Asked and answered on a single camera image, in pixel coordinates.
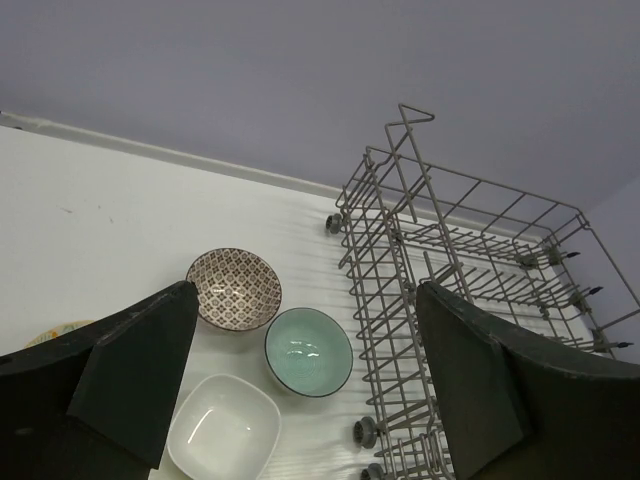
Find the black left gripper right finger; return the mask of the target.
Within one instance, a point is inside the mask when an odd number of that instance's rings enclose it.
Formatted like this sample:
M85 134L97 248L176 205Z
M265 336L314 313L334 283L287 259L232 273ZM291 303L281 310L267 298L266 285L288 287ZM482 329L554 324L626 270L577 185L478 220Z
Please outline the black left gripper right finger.
M639 367L426 282L416 312L459 479L636 479Z

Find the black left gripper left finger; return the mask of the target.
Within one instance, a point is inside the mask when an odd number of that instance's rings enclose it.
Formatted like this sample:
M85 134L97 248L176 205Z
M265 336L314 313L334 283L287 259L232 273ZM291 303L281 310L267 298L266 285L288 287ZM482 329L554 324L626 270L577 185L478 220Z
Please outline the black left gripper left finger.
M198 317L176 282L1 358L4 479L146 479L160 465Z

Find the orange flower patterned bowl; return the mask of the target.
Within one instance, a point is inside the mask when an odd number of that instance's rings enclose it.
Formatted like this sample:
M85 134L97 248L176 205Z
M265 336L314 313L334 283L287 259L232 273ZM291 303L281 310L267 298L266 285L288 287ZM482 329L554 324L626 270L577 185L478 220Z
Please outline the orange flower patterned bowl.
M29 343L25 345L26 348L30 348L41 343L56 339L62 335L70 333L79 328L83 328L92 323L92 320L82 320L60 324L52 329L47 330L46 332L41 333L36 338L31 340Z

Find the brown patterned bowl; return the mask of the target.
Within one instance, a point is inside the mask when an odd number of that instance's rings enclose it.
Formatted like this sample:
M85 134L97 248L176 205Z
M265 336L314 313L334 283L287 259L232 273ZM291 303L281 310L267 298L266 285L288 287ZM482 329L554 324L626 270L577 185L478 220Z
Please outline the brown patterned bowl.
M260 256L239 248L218 248L190 265L186 280L198 290L198 316L230 332L267 325L278 313L283 291L272 267Z

